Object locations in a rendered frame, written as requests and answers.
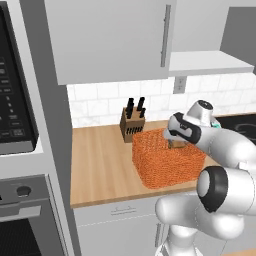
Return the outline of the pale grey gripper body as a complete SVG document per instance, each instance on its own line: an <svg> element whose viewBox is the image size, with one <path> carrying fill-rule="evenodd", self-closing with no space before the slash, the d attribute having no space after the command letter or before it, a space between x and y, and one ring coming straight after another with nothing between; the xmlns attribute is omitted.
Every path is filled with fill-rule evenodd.
<svg viewBox="0 0 256 256"><path fill-rule="evenodd" d="M168 141L168 148L184 148L187 142L178 136L172 136L168 129L163 131L163 137Z"/></svg>

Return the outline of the orange woven basket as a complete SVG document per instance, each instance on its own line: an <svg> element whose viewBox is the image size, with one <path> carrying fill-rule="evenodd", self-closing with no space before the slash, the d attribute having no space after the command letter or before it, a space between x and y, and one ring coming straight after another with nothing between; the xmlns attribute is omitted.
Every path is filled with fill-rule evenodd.
<svg viewBox="0 0 256 256"><path fill-rule="evenodd" d="M183 148L169 148L163 129L132 137L132 161L143 185L149 189L196 180L205 157L205 153L190 143Z"/></svg>

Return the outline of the white base cabinet door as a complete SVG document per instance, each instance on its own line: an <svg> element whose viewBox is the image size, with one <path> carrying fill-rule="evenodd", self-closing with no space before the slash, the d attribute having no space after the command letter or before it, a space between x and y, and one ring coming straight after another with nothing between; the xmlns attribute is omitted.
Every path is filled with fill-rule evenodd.
<svg viewBox="0 0 256 256"><path fill-rule="evenodd" d="M168 227L162 224L159 246L155 247L153 215L78 227L82 256L154 256Z"/></svg>

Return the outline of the white cabinet above hood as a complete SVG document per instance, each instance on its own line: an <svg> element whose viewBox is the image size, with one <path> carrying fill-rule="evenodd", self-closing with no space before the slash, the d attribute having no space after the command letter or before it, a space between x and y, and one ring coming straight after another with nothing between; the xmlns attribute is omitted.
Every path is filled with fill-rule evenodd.
<svg viewBox="0 0 256 256"><path fill-rule="evenodd" d="M229 0L177 0L173 51L218 50L228 9Z"/></svg>

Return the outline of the wooden knife block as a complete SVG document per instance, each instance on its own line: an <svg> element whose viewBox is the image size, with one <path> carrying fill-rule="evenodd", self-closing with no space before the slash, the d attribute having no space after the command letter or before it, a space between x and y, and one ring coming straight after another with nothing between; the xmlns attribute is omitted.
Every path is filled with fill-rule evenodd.
<svg viewBox="0 0 256 256"><path fill-rule="evenodd" d="M139 99L138 105L134 105L134 99L129 98L127 106L123 108L120 120L120 130L125 143L131 143L134 134L142 132L145 125L145 112L143 107L145 98Z"/></svg>

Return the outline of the black hob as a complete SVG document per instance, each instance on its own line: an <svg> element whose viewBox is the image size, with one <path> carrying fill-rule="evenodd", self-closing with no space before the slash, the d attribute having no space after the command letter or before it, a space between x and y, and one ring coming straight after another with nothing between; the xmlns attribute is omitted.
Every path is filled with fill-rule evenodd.
<svg viewBox="0 0 256 256"><path fill-rule="evenodd" d="M218 116L222 128L244 135L256 145L256 114Z"/></svg>

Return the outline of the white range hood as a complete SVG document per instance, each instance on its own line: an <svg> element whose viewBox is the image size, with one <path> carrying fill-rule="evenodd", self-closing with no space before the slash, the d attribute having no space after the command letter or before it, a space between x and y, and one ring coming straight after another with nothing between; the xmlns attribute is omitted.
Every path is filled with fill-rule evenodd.
<svg viewBox="0 0 256 256"><path fill-rule="evenodd" d="M254 66L222 51L173 52L169 76L251 73Z"/></svg>

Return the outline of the white drawer front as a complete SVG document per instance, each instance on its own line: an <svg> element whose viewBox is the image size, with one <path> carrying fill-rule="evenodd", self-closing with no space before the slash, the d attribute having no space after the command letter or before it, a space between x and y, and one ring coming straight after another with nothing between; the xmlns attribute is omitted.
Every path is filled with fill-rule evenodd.
<svg viewBox="0 0 256 256"><path fill-rule="evenodd" d="M139 216L149 216L155 213L155 203L159 199L157 197L142 198L136 200L128 200L122 202L114 202L109 204L102 204L96 206L87 206L82 208L75 208L74 215L76 224L80 226L88 226L95 224L102 224L122 219L136 218ZM119 209L127 208L128 206L137 209L136 213L112 216L111 210L116 207Z"/></svg>

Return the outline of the black oven knob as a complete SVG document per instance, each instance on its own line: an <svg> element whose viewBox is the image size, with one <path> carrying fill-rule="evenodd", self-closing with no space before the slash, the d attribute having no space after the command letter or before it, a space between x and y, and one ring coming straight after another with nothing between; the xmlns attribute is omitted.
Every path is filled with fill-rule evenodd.
<svg viewBox="0 0 256 256"><path fill-rule="evenodd" d="M28 197L32 189L29 186L20 186L17 188L16 192L19 197Z"/></svg>

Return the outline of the black microwave oven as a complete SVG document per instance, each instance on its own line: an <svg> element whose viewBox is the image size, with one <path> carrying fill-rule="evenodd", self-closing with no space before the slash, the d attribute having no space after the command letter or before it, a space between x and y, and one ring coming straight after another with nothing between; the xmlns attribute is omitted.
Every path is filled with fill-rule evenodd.
<svg viewBox="0 0 256 256"><path fill-rule="evenodd" d="M0 1L0 155L32 152L39 133L6 1Z"/></svg>

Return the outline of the steel oven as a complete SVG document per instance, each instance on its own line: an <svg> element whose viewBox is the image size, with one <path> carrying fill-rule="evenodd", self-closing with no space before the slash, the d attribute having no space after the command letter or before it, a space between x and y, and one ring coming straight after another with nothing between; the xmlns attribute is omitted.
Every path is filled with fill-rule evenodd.
<svg viewBox="0 0 256 256"><path fill-rule="evenodd" d="M28 197L17 195L20 186L32 189ZM0 222L0 256L68 256L49 176L0 180L0 217L34 206L41 207L39 217Z"/></svg>

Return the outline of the grey wall socket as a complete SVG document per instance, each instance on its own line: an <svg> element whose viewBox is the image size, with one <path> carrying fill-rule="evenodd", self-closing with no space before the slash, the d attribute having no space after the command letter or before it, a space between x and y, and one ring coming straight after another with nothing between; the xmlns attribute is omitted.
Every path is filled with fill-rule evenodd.
<svg viewBox="0 0 256 256"><path fill-rule="evenodd" d="M186 81L187 81L186 76L176 77L175 81L174 81L173 93L174 94L183 94L185 92L185 88L186 88Z"/></svg>

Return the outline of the white wall cabinet door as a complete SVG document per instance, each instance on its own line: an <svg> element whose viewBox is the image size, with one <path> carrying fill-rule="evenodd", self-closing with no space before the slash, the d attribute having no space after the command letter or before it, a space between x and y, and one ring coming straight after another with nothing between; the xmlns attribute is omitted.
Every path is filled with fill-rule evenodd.
<svg viewBox="0 0 256 256"><path fill-rule="evenodd" d="M60 85L164 79L177 0L44 0ZM161 67L166 5L167 55Z"/></svg>

